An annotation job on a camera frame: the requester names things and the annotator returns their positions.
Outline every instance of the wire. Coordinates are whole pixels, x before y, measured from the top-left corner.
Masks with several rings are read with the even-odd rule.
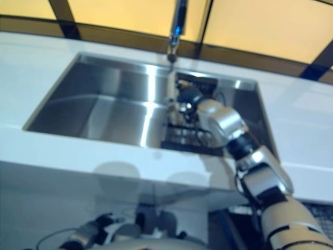
[[[57,235],[57,234],[59,234],[59,233],[64,233],[64,232],[69,232],[69,231],[75,231],[75,230],[77,230],[77,228],[65,228],[65,229],[61,229],[61,230],[58,230],[58,231],[55,231],[55,232],[53,232],[53,233],[48,234],[47,236],[41,238],[41,239],[37,242],[37,244],[36,244],[36,250],[40,250],[40,245],[41,245],[44,241],[48,240],[49,238],[51,238],[51,237],[53,237],[53,236],[55,236],[55,235]]]
[[[255,206],[255,202],[253,199],[251,199],[251,196],[249,194],[246,193],[246,190],[240,190],[239,188],[239,182],[240,182],[240,178],[239,176],[236,174],[235,175],[235,186],[236,186],[236,190],[242,195],[244,196],[250,203],[250,207],[252,210],[252,215],[251,215],[251,221],[253,224],[254,229],[256,230],[256,232],[260,233],[261,232],[261,227],[260,227],[260,219],[258,216],[258,211],[257,211],[257,207]]]

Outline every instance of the faucet spout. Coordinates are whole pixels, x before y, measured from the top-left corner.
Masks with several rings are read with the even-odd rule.
[[[177,0],[168,46],[168,60],[172,64],[177,60],[177,51],[180,43],[180,36],[183,35],[185,32],[186,12],[187,0]]]

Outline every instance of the metal grate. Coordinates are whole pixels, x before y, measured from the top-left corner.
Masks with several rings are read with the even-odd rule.
[[[303,203],[316,218],[326,235],[333,240],[333,206]]]

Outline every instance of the sink basin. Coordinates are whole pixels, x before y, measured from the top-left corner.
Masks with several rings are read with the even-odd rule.
[[[172,74],[234,107],[257,139],[276,154],[253,80],[78,54],[27,122],[28,131],[221,155],[207,131],[170,122]]]

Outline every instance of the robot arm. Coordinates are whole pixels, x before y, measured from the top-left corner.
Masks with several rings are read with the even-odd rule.
[[[199,123],[236,161],[238,191],[261,211],[262,234],[273,250],[333,249],[315,218],[292,198],[290,178],[274,155],[260,145],[237,111],[204,98],[189,82],[178,81],[180,102],[190,103]]]

